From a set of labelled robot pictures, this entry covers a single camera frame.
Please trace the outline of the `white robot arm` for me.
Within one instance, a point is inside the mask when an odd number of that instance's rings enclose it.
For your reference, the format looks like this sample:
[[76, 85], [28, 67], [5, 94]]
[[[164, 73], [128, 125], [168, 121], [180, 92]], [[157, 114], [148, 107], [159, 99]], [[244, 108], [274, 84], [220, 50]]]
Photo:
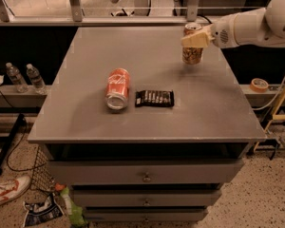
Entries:
[[285, 48], [285, 0], [271, 0], [266, 8], [220, 17], [209, 26], [181, 38], [184, 48], [218, 48], [254, 45]]

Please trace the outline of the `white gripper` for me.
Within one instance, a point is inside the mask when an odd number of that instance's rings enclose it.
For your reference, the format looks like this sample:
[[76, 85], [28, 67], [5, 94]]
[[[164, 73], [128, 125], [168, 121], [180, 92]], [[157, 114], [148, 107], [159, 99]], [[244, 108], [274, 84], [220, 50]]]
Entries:
[[218, 48], [236, 48], [238, 42], [235, 36], [235, 21], [235, 16], [223, 16], [212, 26], [203, 26], [200, 33], [182, 37], [181, 45], [184, 48], [207, 48], [213, 41]]

